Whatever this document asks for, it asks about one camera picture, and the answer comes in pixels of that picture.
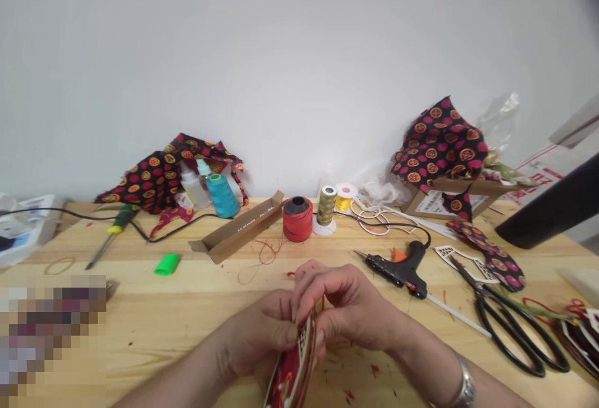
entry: electric cord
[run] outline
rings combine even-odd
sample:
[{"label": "electric cord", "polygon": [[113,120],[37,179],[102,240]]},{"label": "electric cord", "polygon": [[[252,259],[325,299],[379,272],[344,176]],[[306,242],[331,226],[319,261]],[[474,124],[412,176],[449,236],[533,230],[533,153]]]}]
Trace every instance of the electric cord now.
[{"label": "electric cord", "polygon": [[[98,218],[96,216],[87,216],[87,215],[81,215],[79,213],[75,213],[74,211],[70,211],[67,210],[66,208],[53,208],[53,207],[35,207],[35,208],[25,208],[23,210],[14,210],[14,211],[0,211],[0,216],[4,216],[4,215],[12,215],[13,213],[22,213],[24,211],[38,211],[38,210],[52,210],[52,211],[61,211],[63,213],[66,213],[68,215],[71,216],[75,216],[77,218],[81,218],[81,219],[87,219],[87,220],[92,220],[92,221],[109,221],[109,220],[114,220],[117,219],[116,216],[110,216],[108,218]],[[160,238],[155,238],[153,240],[151,240],[146,234],[145,232],[142,230],[141,227],[139,227],[137,224],[135,224],[133,221],[130,221],[130,224],[135,228],[135,230],[137,231],[137,233],[139,233],[139,235],[145,239],[148,243],[158,243],[162,240],[166,240],[168,237],[173,236],[174,234],[178,233],[179,231],[183,230],[184,228],[190,226],[191,224],[195,223],[198,220],[201,220],[202,218],[205,218],[206,216],[215,216],[217,218],[219,218],[220,216],[218,216],[215,213],[204,213],[202,216],[198,216],[195,219],[192,219],[191,221],[189,221],[187,224],[184,224],[180,227],[177,227],[176,229],[174,229],[173,231],[168,232],[166,235],[161,236]]]},{"label": "electric cord", "polygon": [[367,226],[370,226],[370,227],[377,227],[377,226],[401,226],[401,227],[417,228],[419,230],[422,230],[424,233],[426,233],[427,241],[426,241],[426,244],[424,245],[425,249],[428,249],[428,247],[431,245],[431,242],[432,242],[431,234],[429,233],[429,231],[426,230],[424,227],[420,227],[420,226],[415,225],[415,224],[407,224],[407,223],[376,223],[376,224],[372,224],[372,223],[367,223],[365,221],[362,221],[362,219],[358,218],[357,216],[348,215],[347,213],[341,213],[339,211],[334,211],[333,213],[335,215],[346,216],[348,218],[352,218],[353,220],[356,220],[359,223],[367,225]]}]

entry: patterned fabric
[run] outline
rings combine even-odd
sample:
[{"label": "patterned fabric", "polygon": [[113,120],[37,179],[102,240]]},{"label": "patterned fabric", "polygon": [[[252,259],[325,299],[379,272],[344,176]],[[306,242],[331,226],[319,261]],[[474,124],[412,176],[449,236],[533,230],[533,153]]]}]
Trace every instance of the patterned fabric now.
[{"label": "patterned fabric", "polygon": [[156,227],[152,229],[150,234],[150,239],[152,239],[165,225],[169,224],[171,221],[177,221],[179,219],[188,223],[193,219],[194,210],[186,209],[181,206],[176,206],[175,208],[171,208],[169,210],[164,210],[160,214],[160,221],[156,224]]},{"label": "patterned fabric", "polygon": [[449,221],[447,226],[462,238],[469,240],[485,255],[486,266],[497,279],[513,293],[524,289],[526,278],[514,259],[501,247],[490,241],[479,229],[463,221]]},{"label": "patterned fabric", "polygon": [[[448,96],[425,110],[410,126],[391,172],[428,194],[437,177],[475,180],[487,152],[482,132],[462,118]],[[449,213],[471,221],[467,192],[452,197],[443,194],[443,206]]]},{"label": "patterned fabric", "polygon": [[177,208],[175,195],[182,188],[179,162],[184,160],[189,168],[197,172],[197,158],[206,160],[210,169],[219,174],[230,164],[231,175],[243,195],[243,204],[249,204],[248,195],[237,175],[237,170],[243,171],[243,161],[227,151],[222,142],[212,144],[185,134],[179,134],[163,151],[150,154],[127,171],[118,186],[99,195],[95,202],[140,205],[142,210],[153,215]]}]

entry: hand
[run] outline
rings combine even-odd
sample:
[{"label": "hand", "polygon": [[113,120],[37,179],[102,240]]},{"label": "hand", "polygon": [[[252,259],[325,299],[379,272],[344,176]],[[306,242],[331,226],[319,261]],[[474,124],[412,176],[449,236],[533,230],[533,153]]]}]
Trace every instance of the hand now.
[{"label": "hand", "polygon": [[224,378],[271,373],[279,352],[298,343],[298,327],[291,322],[292,293],[278,289],[233,315],[214,335],[222,344],[219,359]]},{"label": "hand", "polygon": [[344,336],[370,350],[397,346],[398,330],[409,317],[401,313],[357,267],[328,268],[311,260],[295,271],[293,315],[302,323],[312,307],[326,295],[333,309],[316,318],[316,357],[326,355],[326,339]]}]

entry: person's right hand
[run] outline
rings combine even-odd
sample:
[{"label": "person's right hand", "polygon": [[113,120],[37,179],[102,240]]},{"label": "person's right hand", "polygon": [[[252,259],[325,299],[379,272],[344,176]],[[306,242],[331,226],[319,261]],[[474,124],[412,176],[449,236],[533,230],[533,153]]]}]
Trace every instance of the person's right hand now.
[{"label": "person's right hand", "polygon": [[295,271],[292,305],[294,316],[302,323],[323,295],[333,309],[322,311],[316,318],[316,357],[326,355],[326,340],[344,336],[358,346],[370,350],[388,350],[404,327],[403,317],[362,271],[353,265],[328,268],[311,260]]}]

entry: black scissors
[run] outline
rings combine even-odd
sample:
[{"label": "black scissors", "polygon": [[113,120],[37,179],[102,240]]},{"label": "black scissors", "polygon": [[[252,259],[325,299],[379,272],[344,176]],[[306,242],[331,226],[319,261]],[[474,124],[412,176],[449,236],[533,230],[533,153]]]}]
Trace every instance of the black scissors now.
[{"label": "black scissors", "polygon": [[[534,320],[528,313],[523,311],[517,305],[515,305],[511,300],[503,297],[501,294],[495,292],[486,284],[480,284],[477,282],[466,270],[464,269],[462,263],[457,261],[455,258],[450,257],[451,262],[454,264],[457,271],[460,275],[470,284],[472,289],[474,289],[474,293],[476,295],[474,304],[476,307],[476,313],[479,315],[480,322],[484,325],[484,327],[491,333],[491,338],[499,350],[503,352],[505,356],[507,356],[512,363],[518,366],[524,372],[527,372],[530,375],[534,375],[535,377],[545,377],[545,366],[543,366],[543,361],[549,366],[551,369],[554,369],[558,372],[568,372],[570,370],[570,363],[564,356],[562,350],[555,343],[553,339],[543,330],[538,322]],[[499,315],[499,313],[487,302],[487,299],[491,299],[493,302],[497,304],[499,307],[499,311],[503,314],[503,317]],[[531,327],[539,334],[545,344],[549,347],[549,349],[553,352],[553,355],[557,358],[557,362],[551,360],[547,355],[545,355],[537,345],[526,335],[522,327],[516,322],[516,319],[507,311],[507,308],[511,309],[513,312],[518,314],[522,319],[529,323]],[[530,367],[523,363],[512,353],[510,349],[508,349],[503,341],[498,337],[497,333],[493,330],[491,323],[487,317],[487,313],[489,313],[493,319],[501,325],[502,329],[510,335],[514,341],[520,346],[520,348],[526,353],[526,355],[532,361],[533,366]]]}]

